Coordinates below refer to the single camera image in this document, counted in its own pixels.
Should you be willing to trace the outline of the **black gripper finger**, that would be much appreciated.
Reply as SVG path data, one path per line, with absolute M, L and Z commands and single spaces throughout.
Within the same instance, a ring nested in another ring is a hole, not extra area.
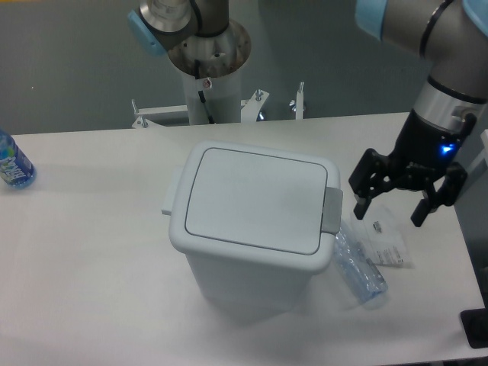
M 392 191 L 398 178 L 397 156 L 384 156 L 375 149 L 366 149 L 348 179 L 356 199 L 353 210 L 355 217 L 362 220 L 372 200 L 380 194 Z
M 458 162 L 451 163 L 441 175 L 440 172 L 427 171 L 420 175 L 419 191 L 423 198 L 417 204 L 410 219 L 414 226 L 420 227 L 427 216 L 444 205 L 452 206 L 467 180 L 467 172 Z

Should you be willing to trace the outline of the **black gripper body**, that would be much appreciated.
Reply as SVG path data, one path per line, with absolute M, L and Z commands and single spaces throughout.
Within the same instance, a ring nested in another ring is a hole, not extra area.
M 477 116 L 473 111 L 463 111 L 454 120 L 461 127 L 450 130 L 410 111 L 388 156 L 387 176 L 396 188 L 436 194 L 433 184 L 443 178 L 442 190 L 459 193 L 467 172 L 454 158 L 472 132 Z

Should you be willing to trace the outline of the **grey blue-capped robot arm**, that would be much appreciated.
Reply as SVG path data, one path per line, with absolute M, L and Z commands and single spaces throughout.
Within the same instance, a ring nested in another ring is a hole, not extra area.
M 191 124 L 242 121 L 240 86 L 251 41 L 226 1 L 141 1 L 127 21 L 143 49 L 182 73 Z M 431 61 L 428 78 L 392 152 L 367 149 L 349 178 L 362 219 L 378 195 L 420 191 L 411 219 L 421 226 L 453 205 L 467 172 L 456 161 L 487 106 L 485 1 L 359 1 L 355 21 L 381 42 Z

